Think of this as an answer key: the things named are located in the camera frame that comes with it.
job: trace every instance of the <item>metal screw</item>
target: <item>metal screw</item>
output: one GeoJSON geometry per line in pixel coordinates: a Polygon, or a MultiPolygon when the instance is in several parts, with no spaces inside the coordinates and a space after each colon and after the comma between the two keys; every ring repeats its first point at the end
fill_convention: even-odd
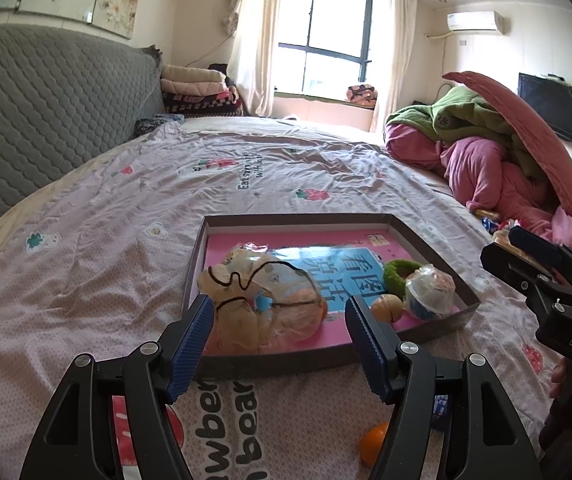
{"type": "Polygon", "coordinates": [[[157,343],[154,343],[152,341],[149,341],[148,343],[144,343],[143,345],[141,345],[141,347],[139,348],[139,351],[143,354],[143,355],[152,355],[155,352],[157,352],[157,350],[159,350],[159,346],[157,345],[157,343]]]}
{"type": "Polygon", "coordinates": [[[90,356],[88,354],[81,354],[80,356],[77,356],[77,359],[74,360],[74,365],[80,368],[83,368],[88,364],[90,364],[90,356]]]}
{"type": "Polygon", "coordinates": [[[475,366],[484,366],[486,364],[486,358],[482,354],[470,354],[468,359],[475,366]]]}
{"type": "Polygon", "coordinates": [[[399,348],[404,354],[416,354],[419,351],[419,347],[412,341],[404,341],[399,348]]]}

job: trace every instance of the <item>air conditioner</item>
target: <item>air conditioner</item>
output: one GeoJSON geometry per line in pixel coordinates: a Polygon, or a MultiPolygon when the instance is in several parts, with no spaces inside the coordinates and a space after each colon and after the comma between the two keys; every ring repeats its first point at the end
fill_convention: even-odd
{"type": "Polygon", "coordinates": [[[469,30],[471,32],[504,33],[504,19],[494,10],[475,12],[453,12],[448,15],[448,28],[453,32],[469,30]]]}

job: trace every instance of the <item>green ring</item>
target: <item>green ring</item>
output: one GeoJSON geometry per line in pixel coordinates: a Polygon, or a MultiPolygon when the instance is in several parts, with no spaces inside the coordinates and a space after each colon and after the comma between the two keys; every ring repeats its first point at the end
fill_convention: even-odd
{"type": "Polygon", "coordinates": [[[389,293],[403,301],[405,298],[405,279],[419,269],[421,264],[412,260],[392,260],[384,266],[384,286],[389,293]]]}

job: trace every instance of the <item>window pane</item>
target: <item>window pane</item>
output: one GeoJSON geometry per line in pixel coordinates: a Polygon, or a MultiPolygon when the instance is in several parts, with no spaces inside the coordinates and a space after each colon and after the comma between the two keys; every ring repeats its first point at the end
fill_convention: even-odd
{"type": "Polygon", "coordinates": [[[352,61],[309,53],[304,94],[345,100],[348,87],[357,84],[359,69],[352,61]]]}
{"type": "Polygon", "coordinates": [[[313,0],[281,0],[277,32],[280,43],[306,45],[312,2],[313,0]]]}
{"type": "Polygon", "coordinates": [[[294,48],[279,47],[272,62],[274,83],[278,92],[301,93],[306,53],[294,48]]]}
{"type": "Polygon", "coordinates": [[[366,0],[315,0],[310,46],[361,56],[366,0]]]}

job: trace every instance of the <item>pink blanket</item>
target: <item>pink blanket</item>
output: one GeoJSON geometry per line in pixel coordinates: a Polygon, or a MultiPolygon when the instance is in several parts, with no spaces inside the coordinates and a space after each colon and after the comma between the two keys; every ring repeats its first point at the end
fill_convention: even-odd
{"type": "Polygon", "coordinates": [[[519,134],[552,186],[535,183],[508,162],[506,149],[481,137],[458,140],[446,148],[406,124],[386,127],[388,153],[403,162],[443,175],[455,199],[474,212],[488,209],[516,219],[531,232],[572,248],[572,159],[548,125],[517,95],[486,76],[445,75],[463,82],[493,105],[519,134]],[[551,193],[560,205],[546,210],[551,193]]]}

